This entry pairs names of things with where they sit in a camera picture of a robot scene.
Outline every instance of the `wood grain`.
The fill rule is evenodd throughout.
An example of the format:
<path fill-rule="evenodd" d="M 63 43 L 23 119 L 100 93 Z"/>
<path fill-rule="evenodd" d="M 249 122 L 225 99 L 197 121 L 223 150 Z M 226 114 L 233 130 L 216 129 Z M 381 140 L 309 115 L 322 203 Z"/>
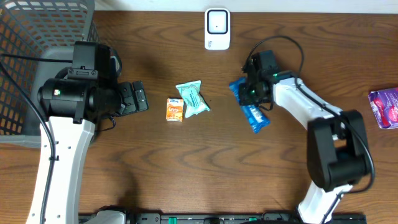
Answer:
<path fill-rule="evenodd" d="M 368 223 L 394 223 L 398 213 L 398 130 L 380 130 L 369 106 L 371 90 L 398 86 L 398 16 L 360 14 L 233 13 L 231 47 L 203 46 L 203 13 L 95 12 L 102 42 L 123 61 L 120 82 L 142 80 L 150 110 L 118 118 L 88 150 L 80 212 L 103 205 L 165 213 L 262 213 L 291 210 L 310 178 L 306 131 L 282 108 L 266 113 L 271 125 L 253 134 L 228 84 L 242 76 L 251 47 L 289 35 L 305 51 L 302 78 L 328 102 L 364 117 L 377 178 L 373 189 L 348 195 L 337 208 L 363 212 Z M 284 40 L 272 49 L 296 70 L 299 52 Z M 175 85 L 201 80 L 211 108 L 182 123 L 165 120 Z M 24 223 L 40 152 L 0 148 L 0 220 Z"/>

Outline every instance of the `plastic basket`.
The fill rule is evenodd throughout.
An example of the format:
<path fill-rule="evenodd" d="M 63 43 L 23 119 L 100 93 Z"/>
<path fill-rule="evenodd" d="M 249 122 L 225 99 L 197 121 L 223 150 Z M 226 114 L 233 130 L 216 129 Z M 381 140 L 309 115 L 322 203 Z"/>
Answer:
<path fill-rule="evenodd" d="M 78 40 L 99 42 L 94 0 L 4 1 L 0 4 L 0 53 L 72 59 Z M 2 57 L 13 79 L 39 107 L 37 91 L 70 64 Z M 0 142 L 40 147 L 39 120 L 17 90 L 0 75 Z"/>

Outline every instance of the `white plug-in device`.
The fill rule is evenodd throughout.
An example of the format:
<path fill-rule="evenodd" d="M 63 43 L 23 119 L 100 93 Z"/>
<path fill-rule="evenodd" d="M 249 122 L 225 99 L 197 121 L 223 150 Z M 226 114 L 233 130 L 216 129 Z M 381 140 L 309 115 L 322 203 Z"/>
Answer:
<path fill-rule="evenodd" d="M 231 16 L 227 9 L 211 8 L 205 12 L 205 48 L 225 50 L 231 42 Z"/>

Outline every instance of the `white wall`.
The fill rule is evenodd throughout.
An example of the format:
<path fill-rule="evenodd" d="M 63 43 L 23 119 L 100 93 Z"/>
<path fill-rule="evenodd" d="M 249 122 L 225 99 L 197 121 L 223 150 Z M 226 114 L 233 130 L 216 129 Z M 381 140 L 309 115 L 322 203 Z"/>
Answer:
<path fill-rule="evenodd" d="M 96 10 L 398 13 L 398 0 L 95 0 Z"/>

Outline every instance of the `green connector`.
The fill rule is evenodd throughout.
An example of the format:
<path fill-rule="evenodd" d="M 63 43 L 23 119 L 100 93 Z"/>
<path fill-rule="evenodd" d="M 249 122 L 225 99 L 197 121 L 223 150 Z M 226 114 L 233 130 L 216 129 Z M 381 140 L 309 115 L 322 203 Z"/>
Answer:
<path fill-rule="evenodd" d="M 170 218 L 169 218 L 169 224 L 177 224 L 177 218 L 175 218 L 175 217 L 170 217 Z"/>

